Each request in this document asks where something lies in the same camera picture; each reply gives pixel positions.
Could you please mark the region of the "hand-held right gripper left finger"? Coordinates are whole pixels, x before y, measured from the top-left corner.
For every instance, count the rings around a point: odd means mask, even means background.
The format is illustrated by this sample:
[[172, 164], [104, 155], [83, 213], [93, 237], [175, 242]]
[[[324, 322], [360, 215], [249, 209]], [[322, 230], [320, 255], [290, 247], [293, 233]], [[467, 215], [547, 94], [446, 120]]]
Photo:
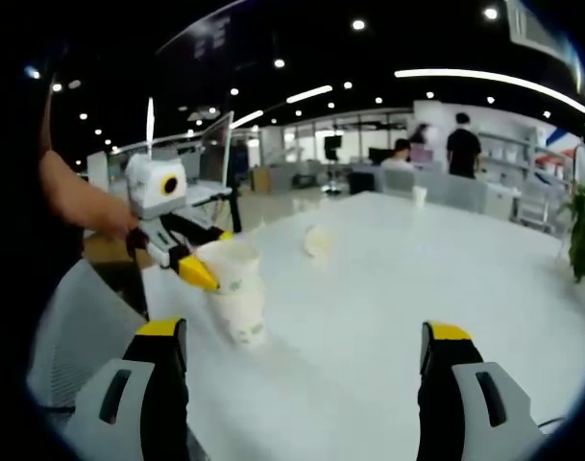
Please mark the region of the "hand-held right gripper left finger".
[[150, 321], [78, 392], [63, 436], [82, 460], [188, 460], [185, 320]]

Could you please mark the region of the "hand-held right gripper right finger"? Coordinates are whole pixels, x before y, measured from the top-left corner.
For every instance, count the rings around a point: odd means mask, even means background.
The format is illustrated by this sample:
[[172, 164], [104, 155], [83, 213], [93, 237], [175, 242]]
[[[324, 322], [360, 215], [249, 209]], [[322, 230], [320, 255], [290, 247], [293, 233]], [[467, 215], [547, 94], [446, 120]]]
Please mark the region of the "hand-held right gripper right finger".
[[546, 435], [528, 394], [464, 329], [422, 328], [419, 460], [527, 460]]

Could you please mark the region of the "person's left hand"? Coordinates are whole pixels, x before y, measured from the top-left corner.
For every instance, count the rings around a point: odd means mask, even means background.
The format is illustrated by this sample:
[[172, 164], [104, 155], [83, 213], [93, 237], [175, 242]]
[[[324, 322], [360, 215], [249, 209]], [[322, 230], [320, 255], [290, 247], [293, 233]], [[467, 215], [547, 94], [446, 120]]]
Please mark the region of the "person's left hand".
[[107, 206], [101, 212], [100, 231], [119, 240], [125, 240], [138, 225], [137, 217], [124, 204]]

